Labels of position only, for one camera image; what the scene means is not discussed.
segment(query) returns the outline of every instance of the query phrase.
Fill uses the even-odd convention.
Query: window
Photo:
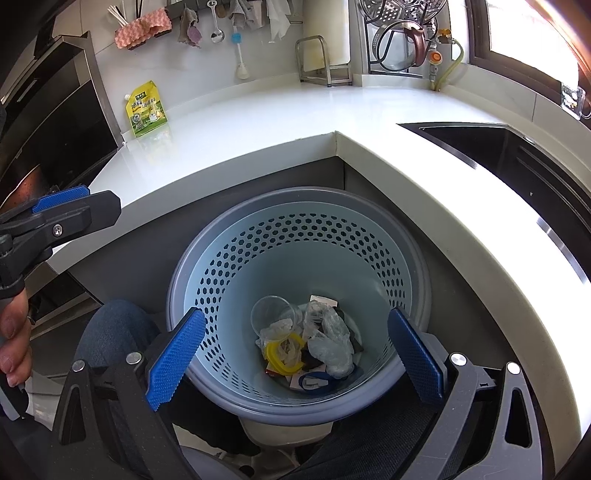
[[[560,103],[561,83],[578,85],[577,57],[527,0],[466,0],[466,8],[470,63],[556,103]]]

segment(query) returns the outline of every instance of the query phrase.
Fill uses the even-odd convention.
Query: fingernail
[[[9,387],[16,387],[17,386],[17,378],[14,375],[7,375],[6,380],[8,382]]]
[[[12,318],[9,317],[2,322],[2,334],[4,338],[10,340],[14,336],[15,330],[15,322]]]
[[[14,368],[14,364],[12,363],[12,358],[10,358],[9,356],[3,357],[2,360],[0,360],[0,368],[6,374],[11,373],[12,369]]]

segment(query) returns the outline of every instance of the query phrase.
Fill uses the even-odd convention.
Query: countertop
[[[121,198],[117,224],[55,249],[48,263],[61,273],[183,205],[336,154],[431,238],[490,311],[545,412],[559,467],[591,423],[591,287],[508,186],[397,125],[455,121],[503,123],[442,93],[312,85],[172,115],[127,142],[91,184]]]

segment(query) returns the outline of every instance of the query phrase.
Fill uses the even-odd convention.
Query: hanging spoon
[[[212,33],[212,42],[220,43],[224,38],[226,38],[226,34],[222,30],[220,30],[219,27],[217,26],[217,15],[216,15],[217,1],[216,0],[209,0],[209,2],[207,2],[207,6],[212,9],[213,25],[215,26],[215,30]]]

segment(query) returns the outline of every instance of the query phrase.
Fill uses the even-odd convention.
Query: black pants
[[[93,367],[124,361],[144,351],[159,334],[139,307],[126,301],[103,306],[80,340],[76,358]],[[254,455],[258,447],[244,433],[238,417],[209,401],[184,378],[166,408],[172,423],[229,453]],[[390,480],[434,418],[434,408],[422,404],[408,377],[402,377],[382,398],[361,412],[335,422],[323,446],[285,480]],[[125,431],[122,413],[114,409],[119,434],[130,464],[145,466]]]

